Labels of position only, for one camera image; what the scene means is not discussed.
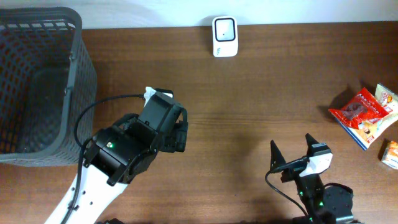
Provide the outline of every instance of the white wall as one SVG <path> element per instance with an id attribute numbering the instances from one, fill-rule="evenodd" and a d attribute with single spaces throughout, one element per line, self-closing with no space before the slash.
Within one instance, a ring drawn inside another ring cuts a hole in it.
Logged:
<path id="1" fill-rule="evenodd" d="M 0 0 L 0 6 L 70 7 L 86 29 L 210 26 L 221 15 L 239 25 L 398 20 L 398 0 Z"/>

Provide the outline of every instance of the wood grain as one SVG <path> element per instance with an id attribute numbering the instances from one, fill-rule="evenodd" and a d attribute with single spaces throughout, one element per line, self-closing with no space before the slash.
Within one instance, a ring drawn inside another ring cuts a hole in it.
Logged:
<path id="1" fill-rule="evenodd" d="M 354 190 L 356 218 L 398 220 L 398 171 L 377 158 L 384 139 L 398 140 L 398 123 L 362 151 L 327 113 L 363 86 L 383 83 L 398 92 L 397 22 L 239 26 L 233 58 L 212 56 L 209 27 L 84 30 L 83 39 L 98 73 L 98 99 L 167 88 L 190 122 L 187 150 L 159 154 L 99 220 L 270 223 L 300 216 L 264 176 L 270 140 L 289 161 L 305 154 L 306 133 L 332 149 L 322 179 Z M 137 99 L 99 105 L 94 130 L 142 106 Z M 43 223 L 76 167 L 0 165 L 0 172 L 1 222 Z M 279 177 L 270 180 L 294 196 L 294 183 Z"/>

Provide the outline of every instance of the green led light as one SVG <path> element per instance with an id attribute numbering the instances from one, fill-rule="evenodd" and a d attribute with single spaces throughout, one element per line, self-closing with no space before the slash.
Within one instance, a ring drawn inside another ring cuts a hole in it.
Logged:
<path id="1" fill-rule="evenodd" d="M 113 143 L 111 143 L 111 142 L 106 143 L 106 147 L 112 148 L 113 147 Z"/>

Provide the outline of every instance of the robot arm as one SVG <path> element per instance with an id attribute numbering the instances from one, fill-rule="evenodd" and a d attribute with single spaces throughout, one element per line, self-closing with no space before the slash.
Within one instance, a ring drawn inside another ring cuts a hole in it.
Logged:
<path id="1" fill-rule="evenodd" d="M 274 141 L 271 141 L 271 168 L 269 174 L 281 172 L 283 183 L 295 181 L 300 200 L 305 205 L 305 216 L 293 219 L 296 224 L 358 223 L 351 212 L 353 191 L 344 185 L 324 185 L 320 174 L 329 168 L 333 157 L 330 148 L 306 134 L 307 155 L 292 162 L 285 162 Z"/>
<path id="2" fill-rule="evenodd" d="M 84 154 L 76 206 L 66 223 L 94 223 L 103 210 L 146 171 L 159 151 L 183 152 L 188 121 L 185 108 L 172 98 L 147 87 L 140 115 L 127 114 L 111 127 L 99 130 Z M 46 223 L 61 223 L 70 209 L 78 178 Z"/>

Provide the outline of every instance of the red snack bag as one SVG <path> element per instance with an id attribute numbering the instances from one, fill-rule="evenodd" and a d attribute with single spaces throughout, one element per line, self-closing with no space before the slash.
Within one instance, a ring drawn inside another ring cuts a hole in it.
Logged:
<path id="1" fill-rule="evenodd" d="M 347 105 L 341 110 L 329 109 L 343 125 L 359 129 L 358 125 L 363 121 L 376 123 L 388 115 L 388 112 L 377 102 L 375 97 L 363 88 Z"/>

